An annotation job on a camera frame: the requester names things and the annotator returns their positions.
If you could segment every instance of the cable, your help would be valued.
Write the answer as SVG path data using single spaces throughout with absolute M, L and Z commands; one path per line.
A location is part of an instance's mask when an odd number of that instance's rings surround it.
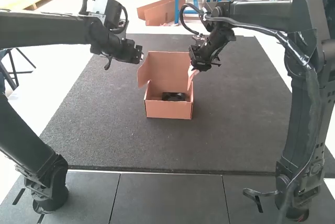
M 127 10 L 126 10 L 126 8 L 124 6 L 122 6 L 122 10 L 125 13 L 125 20 L 126 21 L 125 21 L 125 24 L 124 24 L 123 27 L 111 30 L 111 32 L 113 32 L 114 34 L 120 34 L 120 33 L 122 33 L 126 29 L 126 27 L 128 25 L 128 13 L 127 13 Z
M 297 179 L 303 174 L 305 169 L 310 164 L 311 160 L 313 159 L 314 152 L 316 149 L 316 145 L 318 142 L 318 136 L 317 136 L 317 129 L 320 122 L 320 113 L 321 113 L 321 98 L 319 93 L 319 82 L 318 82 L 318 76 L 314 69 L 314 67 L 309 63 L 310 57 L 305 55 L 301 49 L 287 36 L 283 35 L 280 31 L 276 31 L 273 29 L 264 28 L 262 26 L 254 25 L 254 24 L 246 24 L 238 22 L 232 18 L 229 17 L 211 17 L 209 14 L 204 14 L 201 10 L 197 11 L 200 18 L 204 18 L 204 20 L 208 21 L 219 21 L 228 23 L 234 27 L 244 28 L 244 29 L 250 29 L 255 30 L 258 32 L 261 32 L 268 36 L 275 37 L 280 44 L 286 49 L 286 53 L 290 56 L 293 56 L 294 59 L 304 68 L 306 72 L 306 85 L 307 85 L 307 92 L 308 96 L 311 101 L 311 107 L 309 111 L 310 121 L 308 124 L 308 131 L 309 131 L 309 137 L 308 142 L 306 145 L 306 156 L 308 157 L 308 160 L 299 167 L 298 172 L 295 174 L 295 176 L 292 178 L 292 180 L 289 182 L 289 184 L 286 187 L 286 191 L 284 193 L 284 199 L 282 206 L 279 210 L 278 218 L 277 218 L 277 224 L 281 224 L 283 222 L 284 217 L 286 216 L 287 210 L 291 205 L 291 202 L 293 200 L 294 196 L 294 190 L 297 187 Z M 274 192 L 269 192 L 267 194 L 263 194 L 251 189 L 244 189 L 243 194 L 246 195 L 249 198 L 252 198 L 251 195 L 256 196 L 267 196 L 274 194 Z
M 181 24 L 183 25 L 183 27 L 185 29 L 187 29 L 189 32 L 191 32 L 192 34 L 195 34 L 197 36 L 200 35 L 200 33 L 198 31 L 195 31 L 193 29 L 191 29 L 189 26 L 186 25 L 185 21 L 184 21 L 184 10 L 187 8 L 187 7 L 190 7 L 192 8 L 193 10 L 195 10 L 199 15 L 201 14 L 204 14 L 203 11 L 201 11 L 198 7 L 196 7 L 195 5 L 191 4 L 191 3 L 185 3 L 181 9 L 180 9 L 180 13 L 179 13 L 179 19 L 180 19 L 180 22 Z

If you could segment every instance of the box flap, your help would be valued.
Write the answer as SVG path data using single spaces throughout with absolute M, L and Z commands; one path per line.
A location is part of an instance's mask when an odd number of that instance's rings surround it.
M 156 7 L 156 6 L 159 6 L 159 5 L 162 5 L 162 4 L 165 4 L 165 3 L 168 3 L 168 2 L 171 2 L 173 0 L 160 0 L 158 2 L 154 2 L 154 3 L 151 3 L 151 4 L 148 4 L 148 5 L 144 5 L 142 7 L 138 7 L 137 8 L 137 14 L 138 14 L 138 18 L 142 19 L 142 20 L 145 20 L 146 17 L 144 15 L 144 11 L 148 8 L 153 8 L 153 7 Z
M 181 9 L 186 0 L 179 0 L 178 8 Z M 144 11 L 147 26 L 160 26 L 174 21 L 175 0 L 148 8 Z
M 149 80 L 185 82 L 187 88 L 188 52 L 149 51 L 143 64 L 137 71 L 138 86 L 144 86 Z

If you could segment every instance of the cardboard box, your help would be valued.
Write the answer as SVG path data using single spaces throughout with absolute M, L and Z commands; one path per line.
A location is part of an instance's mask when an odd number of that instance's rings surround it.
M 186 0 L 179 0 L 179 9 Z M 161 0 L 137 8 L 138 18 L 145 20 L 147 26 L 160 26 L 174 21 L 175 0 Z
M 144 95 L 148 118 L 192 118 L 193 83 L 187 90 L 188 68 L 188 52 L 149 51 L 137 71 L 138 86 L 148 84 Z M 163 92 L 185 93 L 186 101 L 163 101 Z

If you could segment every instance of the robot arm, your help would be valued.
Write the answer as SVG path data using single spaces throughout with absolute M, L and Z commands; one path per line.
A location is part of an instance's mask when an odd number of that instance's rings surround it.
M 185 7 L 180 15 L 184 27 Z M 236 39 L 234 27 L 274 36 L 285 48 L 292 107 L 286 145 L 276 164 L 275 203 L 287 218 L 304 220 L 323 182 L 323 151 L 335 95 L 335 41 L 329 36 L 322 0 L 225 1 L 207 3 L 205 9 L 197 11 L 210 32 L 206 39 L 186 26 L 197 34 L 189 48 L 194 69 L 221 65 L 218 54 Z
M 138 64 L 142 46 L 126 39 L 128 15 L 116 0 L 94 0 L 87 12 L 87 0 L 79 15 L 58 13 L 16 13 L 0 9 L 0 49 L 49 44 L 91 44 L 91 53 L 117 61 Z M 126 20 L 121 20 L 121 11 Z
M 15 13 L 0 10 L 0 49 L 48 44 L 91 44 L 91 53 L 117 61 L 138 64 L 142 46 L 126 39 L 126 9 L 115 0 L 94 0 L 93 12 L 86 11 L 87 0 L 79 15 Z M 121 20 L 121 11 L 126 19 Z M 68 163 L 45 144 L 0 94 L 0 151 L 16 163 L 31 190 L 33 208 L 48 214 L 64 205 Z

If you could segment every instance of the person's leg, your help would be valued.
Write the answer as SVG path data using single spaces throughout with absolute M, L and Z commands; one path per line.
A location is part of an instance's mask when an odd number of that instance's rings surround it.
M 5 50 L 0 50 L 0 61 L 2 60 L 2 58 L 5 56 Z M 3 74 L 0 72 L 0 95 L 2 93 L 5 93 L 5 77 L 3 76 Z
M 0 72 L 0 95 L 5 93 L 5 78 L 3 74 Z

